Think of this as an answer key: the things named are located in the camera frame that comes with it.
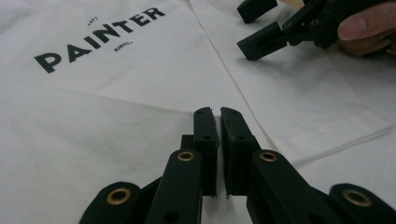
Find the finger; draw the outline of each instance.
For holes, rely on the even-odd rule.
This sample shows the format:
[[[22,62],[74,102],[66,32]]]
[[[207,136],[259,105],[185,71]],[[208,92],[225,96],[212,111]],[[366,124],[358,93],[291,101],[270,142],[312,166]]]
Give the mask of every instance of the finger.
[[[369,7],[342,21],[338,36],[343,40],[362,39],[396,28],[396,2]]]
[[[389,44],[390,44],[390,40],[384,39],[367,49],[349,49],[348,47],[345,47],[345,46],[339,46],[339,48],[351,55],[362,56],[362,55],[374,52],[376,50],[382,49],[382,48],[388,46]]]
[[[345,49],[368,49],[393,33],[393,30],[390,30],[382,34],[369,36],[363,39],[339,40],[337,44]]]

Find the brass grommet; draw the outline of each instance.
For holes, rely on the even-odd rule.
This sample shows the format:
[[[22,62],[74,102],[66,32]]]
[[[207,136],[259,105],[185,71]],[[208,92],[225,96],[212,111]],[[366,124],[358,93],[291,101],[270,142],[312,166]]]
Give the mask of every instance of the brass grommet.
[[[192,152],[180,152],[177,155],[180,161],[192,161],[194,159],[194,154]]]
[[[260,158],[264,161],[276,161],[277,155],[271,152],[262,152],[260,153]]]
[[[361,207],[370,207],[373,203],[367,195],[354,189],[344,189],[343,196],[350,203]]]
[[[111,205],[119,205],[128,201],[132,193],[129,189],[119,188],[114,189],[107,195],[107,202]]]
[[[291,21],[286,22],[285,27],[288,27],[288,28],[291,27]]]
[[[311,21],[311,25],[312,26],[315,26],[315,25],[318,25],[318,24],[319,24],[319,20],[318,19],[315,19],[315,20]]]

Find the white fabric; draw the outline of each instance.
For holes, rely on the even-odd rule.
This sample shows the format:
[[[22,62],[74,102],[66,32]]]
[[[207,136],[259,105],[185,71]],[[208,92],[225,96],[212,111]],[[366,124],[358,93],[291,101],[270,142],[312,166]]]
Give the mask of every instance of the white fabric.
[[[292,13],[278,7],[243,24],[239,1],[191,0],[231,76],[269,137],[292,162],[311,160],[387,133],[392,123],[363,104],[323,51],[312,43],[284,48],[257,62],[236,42]]]
[[[107,185],[161,176],[191,119],[70,91],[14,94],[0,118],[0,222],[78,223]]]
[[[396,206],[394,58],[302,44],[247,62],[236,41],[292,11],[245,25],[235,1],[191,2],[0,1],[0,223],[78,223],[105,186],[147,185],[203,106],[242,112],[261,146],[299,161],[314,187],[355,183]],[[144,13],[154,7],[155,20]],[[104,43],[93,34],[103,24],[119,36]],[[90,52],[70,63],[67,45]],[[35,60],[49,52],[62,57],[50,73]],[[246,199],[227,200],[222,175],[218,185],[202,223],[250,223]]]

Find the white cloth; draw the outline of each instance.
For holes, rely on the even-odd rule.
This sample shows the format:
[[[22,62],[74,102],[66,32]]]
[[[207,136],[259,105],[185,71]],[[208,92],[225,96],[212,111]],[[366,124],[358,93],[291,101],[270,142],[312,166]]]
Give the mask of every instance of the white cloth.
[[[309,161],[389,132],[392,122],[360,101],[313,43],[246,60],[236,42],[272,21],[285,21],[292,10],[277,7],[247,25],[235,10],[240,3],[191,0],[258,122],[290,161]]]
[[[394,65],[389,61],[363,61],[359,68],[362,61],[302,44],[275,53],[269,62],[250,63],[236,41],[272,20],[260,19],[247,26],[235,13],[236,2],[216,1],[212,3],[216,7],[200,8],[204,4],[208,1],[192,1],[201,27],[185,0],[0,2],[0,223],[78,223],[105,186],[117,181],[147,185],[163,173],[181,135],[192,133],[191,112],[203,106],[213,107],[217,115],[221,106],[241,111],[262,147],[274,148],[258,121],[294,161],[389,130],[391,123],[357,99],[340,74],[365,103],[396,121],[394,104],[389,106],[396,95],[390,77]],[[274,18],[277,10],[267,18]],[[280,15],[287,18],[290,11]],[[204,22],[208,19],[213,24]],[[232,32],[224,29],[230,24]],[[225,36],[216,40],[215,28]],[[102,39],[94,34],[105,29],[107,33],[99,35]],[[229,51],[221,49],[219,41],[231,46]],[[50,73],[35,59],[45,53],[62,58],[59,62],[55,54],[46,58],[47,69],[54,69]],[[371,77],[360,79],[353,67],[370,74],[378,69],[389,79],[376,79],[371,86]],[[379,99],[381,95],[388,98]],[[283,111],[290,113],[286,120],[280,118]],[[339,128],[340,123],[349,127],[342,125],[347,120],[340,118],[344,115],[356,119],[356,124],[373,125],[343,132],[338,141],[330,138],[331,132],[320,134],[329,137],[331,145],[320,143],[318,148],[315,142],[296,143],[292,138],[307,127],[314,129],[312,133],[314,127],[324,131]],[[364,147],[299,163],[298,168],[309,183],[325,192],[344,181],[396,199],[393,136],[394,132]],[[286,140],[293,147],[282,145]],[[365,156],[375,155],[370,147],[384,149],[373,163],[365,164]],[[337,170],[338,161],[348,172]],[[358,168],[362,164],[364,174]],[[381,175],[366,174],[371,171]],[[249,223],[245,198],[226,200],[221,179],[219,175],[219,197],[204,198],[203,224]]]
[[[2,102],[0,222],[78,223],[96,194],[163,174],[192,114],[32,87]]]
[[[200,107],[249,118],[186,1],[2,2],[0,40],[2,224],[78,223],[107,185],[146,186]]]

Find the clamp jaw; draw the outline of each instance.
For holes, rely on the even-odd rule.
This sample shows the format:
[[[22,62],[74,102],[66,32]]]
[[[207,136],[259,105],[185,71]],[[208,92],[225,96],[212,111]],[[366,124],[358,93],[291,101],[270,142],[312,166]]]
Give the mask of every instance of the clamp jaw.
[[[304,0],[304,6],[282,25],[277,22],[237,43],[246,58],[256,61],[288,45],[296,46],[303,41],[313,41],[317,47],[326,49],[338,39],[338,25],[347,17],[384,0]],[[238,7],[245,23],[250,23],[276,7],[276,0],[247,0]],[[383,48],[368,56],[384,53]]]
[[[350,184],[329,195],[312,188],[280,153],[261,149],[241,113],[221,109],[227,195],[247,197],[254,224],[396,223],[396,211]],[[194,134],[182,135],[163,176],[139,188],[126,182],[102,189],[79,224],[199,224],[203,196],[216,197],[219,138],[209,107],[194,113]]]

